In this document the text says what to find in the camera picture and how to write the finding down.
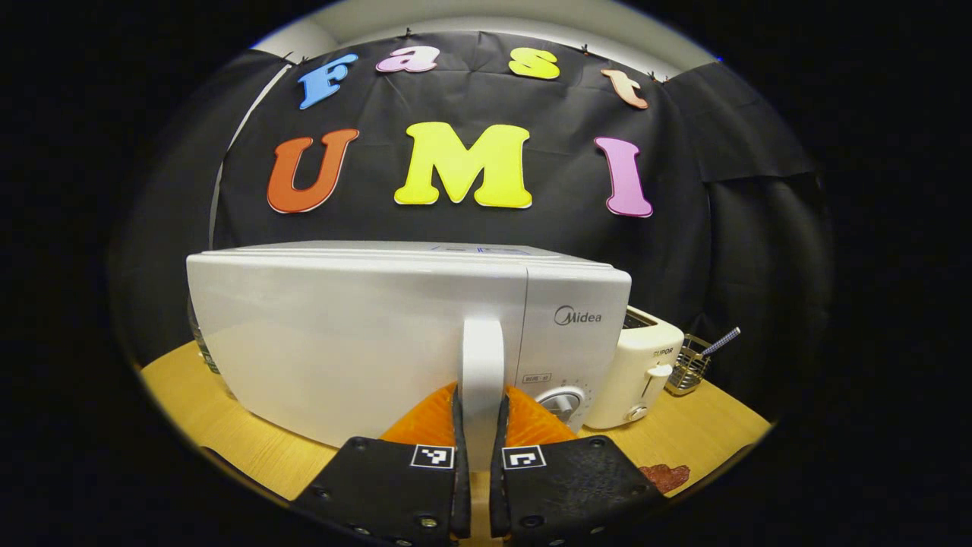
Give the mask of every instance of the black curtain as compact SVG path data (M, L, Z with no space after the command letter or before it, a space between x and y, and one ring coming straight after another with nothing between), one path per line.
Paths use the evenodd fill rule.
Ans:
M376 73L395 49L440 49L423 73ZM518 47L557 56L556 81L513 75ZM306 110L299 78L348 53L342 89ZM632 275L631 304L713 342L742 336L713 360L711 380L772 419L787 391L816 366L827 322L831 241L814 162L773 107L721 63L669 82L609 59L532 38L447 32L382 40L295 65L239 122L285 65L248 52L190 101L141 171L146 190L121 227L111 257L115 320L132 359L148 364L191 339L186 256L207 247L210 204L223 164L216 247L301 239L404 239L527 244L611 263ZM649 108L622 101L603 68L637 81ZM494 124L524 127L528 209L452 203L399 205L408 171L405 128L446 122L467 147ZM357 128L333 195L308 213L283 215L266 201L275 147L311 137L295 186L310 186L321 136ZM640 148L648 218L612 214L608 165L593 139ZM441 181L434 178L441 189Z

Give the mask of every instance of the wire basket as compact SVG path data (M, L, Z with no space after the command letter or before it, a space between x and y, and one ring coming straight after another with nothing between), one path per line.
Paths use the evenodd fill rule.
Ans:
M702 377L706 374L710 361L712 361L710 356L702 354L711 345L700 338L686 334L681 351L676 358L672 375L665 383L665 390L675 396L695 391L695 388L702 381Z

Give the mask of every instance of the wooden table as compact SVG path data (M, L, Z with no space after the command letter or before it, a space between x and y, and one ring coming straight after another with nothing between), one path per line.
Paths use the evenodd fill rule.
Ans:
M158 405L193 442L286 499L296 498L337 452L250 414L209 371L195 342L153 361L142 377ZM769 429L754 411L703 381L683 397L663 391L648 415L634 423L606 430L583 427L578 435L610 437L638 466L688 465L688 482L667 493L672 496ZM489 474L473 473L470 481L473 537L462 545L500 545L489 537Z

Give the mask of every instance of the letter m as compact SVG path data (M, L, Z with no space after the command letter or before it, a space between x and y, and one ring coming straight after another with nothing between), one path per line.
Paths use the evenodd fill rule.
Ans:
M533 197L523 187L523 143L530 133L517 126L489 126L468 150L452 126L424 122L406 131L415 139L405 185L395 191L395 202L428 205L438 200L432 185L433 167L442 179L446 194L461 202L479 171L482 186L473 193L480 205L526 208Z

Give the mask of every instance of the white wall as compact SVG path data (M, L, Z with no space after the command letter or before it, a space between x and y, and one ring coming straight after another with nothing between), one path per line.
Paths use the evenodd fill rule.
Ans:
M611 0L344 0L254 46L290 60L412 32L506 32L579 48L656 78L715 57L655 19Z
M549 22L514 18L469 17L420 21L410 23L408 27L412 29L413 33L447 30L481 30L484 32L505 32L508 34L530 36L574 48L580 48L584 44L587 44L587 50L592 54L626 64L641 72L647 73L648 71L653 71L655 78L659 80L664 80L666 76L672 77L682 72L682 70L672 66L669 62L654 55L640 52L609 38ZM342 43L341 47L344 48L372 40L401 36L402 34L404 34L403 27L387 28Z
M313 58L338 47L330 33L316 20L303 18L263 38L252 49L279 56L293 52L287 60L298 62L302 57Z

